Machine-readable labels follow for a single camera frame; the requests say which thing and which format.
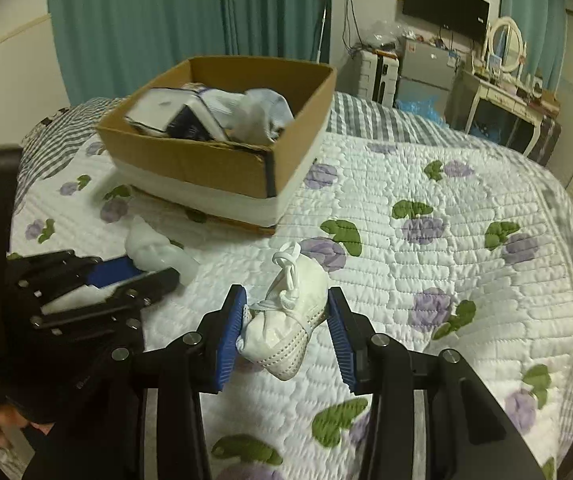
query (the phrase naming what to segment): open cardboard box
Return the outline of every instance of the open cardboard box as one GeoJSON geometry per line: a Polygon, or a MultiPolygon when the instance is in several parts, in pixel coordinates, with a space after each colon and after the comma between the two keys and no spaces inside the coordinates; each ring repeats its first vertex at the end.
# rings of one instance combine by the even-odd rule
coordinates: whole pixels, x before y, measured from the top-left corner
{"type": "Polygon", "coordinates": [[[132,94],[100,121],[98,131],[118,170],[135,187],[214,216],[270,226],[284,214],[317,155],[335,78],[334,68],[306,61],[194,57],[132,94]],[[295,119],[271,146],[151,137],[124,119],[147,89],[187,82],[229,92],[271,88],[286,98],[295,119]]]}

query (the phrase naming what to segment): gray refrigerator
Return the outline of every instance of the gray refrigerator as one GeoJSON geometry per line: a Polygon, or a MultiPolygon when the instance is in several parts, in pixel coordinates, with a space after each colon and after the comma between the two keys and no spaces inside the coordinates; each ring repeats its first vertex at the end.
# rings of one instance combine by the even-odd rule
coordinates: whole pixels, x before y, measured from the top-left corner
{"type": "Polygon", "coordinates": [[[396,101],[418,102],[433,99],[435,110],[444,115],[448,94],[453,88],[457,58],[442,48],[406,40],[399,70],[396,101]]]}

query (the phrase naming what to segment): white shoe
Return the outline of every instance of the white shoe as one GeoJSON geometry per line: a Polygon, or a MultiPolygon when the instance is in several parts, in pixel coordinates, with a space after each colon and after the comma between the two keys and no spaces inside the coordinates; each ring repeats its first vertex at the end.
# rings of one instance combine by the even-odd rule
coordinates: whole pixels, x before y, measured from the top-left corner
{"type": "Polygon", "coordinates": [[[280,247],[273,263],[282,270],[266,300],[245,307],[236,347],[244,358],[287,381],[300,369],[311,334],[325,319],[329,275],[316,260],[300,254],[297,243],[280,247]]]}

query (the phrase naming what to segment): light blue cloth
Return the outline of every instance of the light blue cloth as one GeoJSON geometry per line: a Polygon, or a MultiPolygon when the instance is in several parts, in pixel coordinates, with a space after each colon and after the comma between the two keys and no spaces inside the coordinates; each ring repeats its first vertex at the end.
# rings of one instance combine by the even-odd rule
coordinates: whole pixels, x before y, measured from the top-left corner
{"type": "Polygon", "coordinates": [[[327,0],[48,0],[73,105],[126,96],[192,56],[314,60],[326,5],[327,0]]]}
{"type": "Polygon", "coordinates": [[[522,79],[540,68],[544,87],[556,89],[566,41],[565,0],[502,0],[501,15],[511,16],[528,42],[522,79]]]}

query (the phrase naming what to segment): flat screen tv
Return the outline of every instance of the flat screen tv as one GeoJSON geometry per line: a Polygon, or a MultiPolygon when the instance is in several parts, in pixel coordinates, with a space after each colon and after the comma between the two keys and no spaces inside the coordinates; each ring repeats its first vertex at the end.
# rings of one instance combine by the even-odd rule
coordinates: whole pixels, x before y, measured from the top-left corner
{"type": "Polygon", "coordinates": [[[478,43],[486,37],[489,3],[484,0],[404,0],[402,12],[459,32],[478,43]]]}

